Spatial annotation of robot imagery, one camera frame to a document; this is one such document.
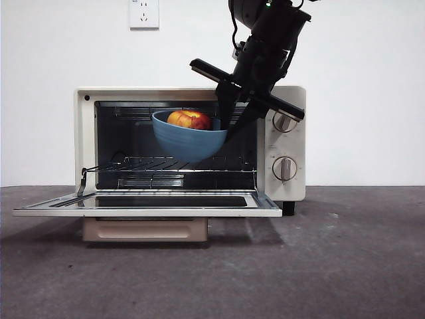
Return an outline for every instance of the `cable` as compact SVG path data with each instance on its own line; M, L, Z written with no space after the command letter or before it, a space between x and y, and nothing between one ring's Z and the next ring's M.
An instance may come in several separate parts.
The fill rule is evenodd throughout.
M238 32L238 25L236 24L236 19L234 18L234 0L230 0L230 14L232 15L232 22L233 22L233 35L232 35L232 42L235 50L238 50L238 45L236 44L236 41L234 40L236 33Z

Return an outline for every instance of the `concrete floor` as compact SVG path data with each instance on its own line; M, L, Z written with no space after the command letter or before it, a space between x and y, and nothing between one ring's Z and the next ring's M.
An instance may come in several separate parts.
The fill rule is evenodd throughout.
M1 192L2 319L425 318L425 187L309 187L294 217L211 219L208 246L83 243L11 216L71 187Z

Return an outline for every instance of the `white toaster oven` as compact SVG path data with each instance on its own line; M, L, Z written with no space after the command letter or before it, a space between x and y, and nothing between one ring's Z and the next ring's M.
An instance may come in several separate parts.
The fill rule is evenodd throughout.
M305 109L299 86L272 93ZM83 217L86 241L205 241L209 217L293 213L305 197L305 120L269 111L213 157L184 163L156 142L151 115L185 108L217 116L214 88L79 88L75 192L14 215Z

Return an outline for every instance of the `white wall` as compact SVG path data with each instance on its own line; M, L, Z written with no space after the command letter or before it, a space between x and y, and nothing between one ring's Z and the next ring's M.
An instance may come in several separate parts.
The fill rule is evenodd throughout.
M2 1L2 185L74 183L77 86L212 86L192 58L234 67L227 0L160 0L159 31L130 31L127 5ZM307 88L307 182L424 185L425 1L304 10L313 21L281 83Z

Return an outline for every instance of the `open oven door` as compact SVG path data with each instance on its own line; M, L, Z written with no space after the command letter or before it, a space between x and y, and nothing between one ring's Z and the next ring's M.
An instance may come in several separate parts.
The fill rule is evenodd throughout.
M70 194L14 210L14 216L57 217L281 217L256 191L98 191Z

